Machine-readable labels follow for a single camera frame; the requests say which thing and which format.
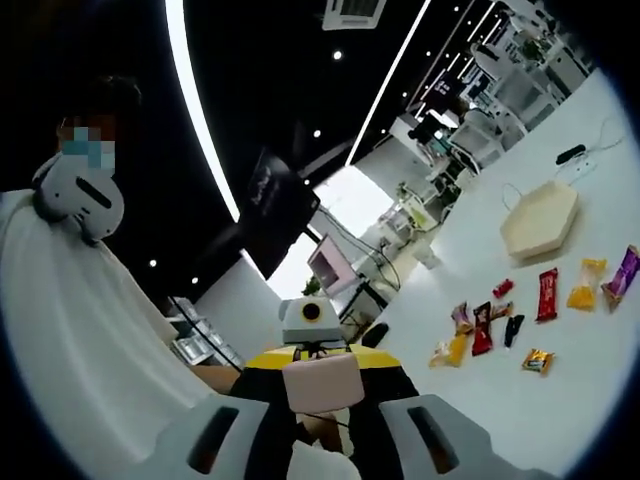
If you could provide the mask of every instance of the white table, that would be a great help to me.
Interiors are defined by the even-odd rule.
[[[607,258],[607,279],[626,247],[640,244],[640,156],[631,134],[619,146],[594,153],[596,165],[580,177],[568,167],[558,176],[578,178],[573,187],[581,210],[563,248],[538,264],[515,265],[506,255],[499,227],[507,211],[506,182],[522,192],[553,178],[556,156],[579,143],[613,143],[627,129],[606,80],[594,73],[552,116],[477,178],[458,200],[433,242],[442,261],[435,270],[418,265],[378,321],[390,331],[380,344],[402,363],[421,393],[441,396],[491,435],[496,453],[520,468],[537,467],[563,475],[581,459],[606,422],[625,386],[638,353],[640,281],[631,287],[614,315],[600,296],[595,313],[567,309],[583,257]],[[506,194],[507,203],[516,199]],[[560,270],[559,318],[545,325],[537,312],[538,275]],[[467,353],[460,369],[429,369],[439,340],[453,335],[449,317],[458,303],[470,308],[492,298],[505,278],[516,287],[507,297],[526,315],[511,350],[502,346],[505,320],[492,327],[494,351]],[[531,348],[555,352],[548,377],[521,370]]]

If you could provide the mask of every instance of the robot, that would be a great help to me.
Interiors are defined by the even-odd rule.
[[[347,345],[327,299],[280,308],[285,347],[246,365],[230,396],[212,395],[177,419],[120,480],[285,479],[296,413],[349,408],[350,458],[364,480],[551,480],[519,470],[489,434],[435,395],[420,396],[386,352]]]
[[[41,170],[33,182],[33,207],[40,218],[48,223],[73,218],[90,246],[116,231],[124,199],[112,172],[90,168],[86,160],[61,153]]]

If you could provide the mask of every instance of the yellow snack wrapper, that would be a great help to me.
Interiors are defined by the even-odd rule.
[[[580,269],[580,281],[571,290],[567,299],[567,307],[592,312],[596,306],[598,284],[606,269],[606,260],[583,259],[582,268]]]
[[[456,335],[448,344],[446,342],[438,342],[433,357],[429,361],[429,367],[460,367],[467,351],[468,338],[466,335]]]
[[[540,375],[546,375],[549,371],[549,367],[553,363],[554,354],[543,352],[537,348],[532,348],[527,355],[527,358],[522,362],[522,368],[524,370],[531,370],[532,372],[538,372]]]

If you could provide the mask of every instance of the black cable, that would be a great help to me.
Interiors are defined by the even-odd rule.
[[[334,420],[333,418],[324,418],[319,415],[311,415],[310,413],[303,413],[303,415],[311,418],[317,418],[318,420],[324,420],[325,422],[334,423],[336,425],[340,425],[341,427],[349,428],[349,425],[343,422],[339,422],[338,420]]]
[[[229,362],[229,364],[236,369],[236,371],[238,371],[238,373],[242,373],[242,369],[237,366],[235,363],[233,363],[229,357],[227,357],[224,353],[222,353],[222,350],[220,350],[218,347],[216,347],[213,342],[211,340],[209,340],[209,337],[207,337],[204,333],[202,333],[202,331],[198,328],[198,326],[196,325],[196,323],[191,320],[191,318],[189,317],[189,315],[187,315],[187,312],[185,312],[182,307],[180,306],[180,304],[178,302],[176,302],[176,299],[173,298],[172,296],[169,296],[169,300],[171,300],[171,302],[176,306],[176,308],[180,311],[180,313],[182,314],[182,316],[184,317],[184,319],[187,321],[187,323],[189,325],[191,325],[191,328],[193,328],[196,332],[198,332],[198,334],[200,334],[200,336],[202,338],[204,338],[205,342],[207,342],[211,348],[213,348],[216,352],[218,352],[222,358],[224,358],[227,362]]]
[[[342,225],[340,225],[335,219],[333,219],[333,217],[331,217],[330,214],[325,214],[325,217],[327,218],[327,220],[329,220],[329,223],[331,223],[334,227],[336,227],[338,229],[338,234],[340,234],[340,236],[342,238],[344,238],[345,240],[347,240],[351,245],[355,246],[356,248],[358,248],[360,251],[364,252],[367,256],[369,256],[370,258],[372,258],[372,254],[371,252],[367,252],[366,250],[364,250],[362,247],[354,244],[350,239],[348,239],[347,237],[345,237],[342,233],[341,230],[346,232],[349,236],[351,236],[352,238],[354,238],[356,241],[362,243],[364,246],[366,246],[367,248],[371,249],[372,251],[380,254],[380,256],[382,258],[384,258],[384,260],[389,264],[389,267],[391,267],[391,270],[393,271],[394,276],[396,277],[396,280],[398,282],[398,286],[397,288],[394,287],[394,289],[399,290],[402,287],[402,282],[400,282],[400,276],[398,275],[398,271],[396,270],[396,268],[393,266],[393,263],[391,262],[391,260],[389,260],[387,258],[387,256],[382,252],[382,249],[378,250],[377,248],[373,248],[371,245],[369,245],[367,242],[365,242],[364,240],[356,237],[355,235],[353,235],[349,230],[347,230],[345,227],[343,227]],[[376,267],[378,267],[378,271],[380,272],[380,275],[382,275],[382,278],[389,283],[390,286],[393,287],[393,285],[391,284],[391,282],[384,276],[384,274],[382,273],[380,267],[378,266],[377,262],[376,262]]]

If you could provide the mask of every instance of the black ceiling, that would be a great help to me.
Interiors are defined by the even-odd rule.
[[[380,130],[407,107],[469,2],[431,2],[356,158],[381,140]],[[358,134],[422,4],[389,0],[375,30],[326,32],[318,17],[322,0],[185,1],[200,98],[239,203],[263,147],[300,170]],[[14,155],[2,163],[0,188],[27,187],[32,172],[53,154],[59,106],[75,85],[101,73],[135,76],[143,93],[144,122],[135,151],[117,159],[126,213],[109,244],[151,296],[198,296],[237,259],[238,245],[218,248],[213,255],[217,247],[212,244],[224,244],[216,239],[228,235],[233,222],[184,104],[164,3],[20,5],[10,116],[16,128],[4,134]],[[475,25],[489,5],[489,0],[477,0],[469,20]],[[485,22],[478,35],[493,23]],[[472,28],[465,20],[448,49],[452,55],[465,47]],[[334,50],[343,52],[340,61],[333,60]],[[433,55],[427,57],[427,51]],[[433,75],[449,61],[440,60]],[[404,91],[409,97],[402,97]],[[316,129],[322,132],[318,139]],[[337,170],[347,153],[313,175],[312,182]],[[148,266],[152,258],[156,268]],[[195,286],[194,276],[200,279]]]

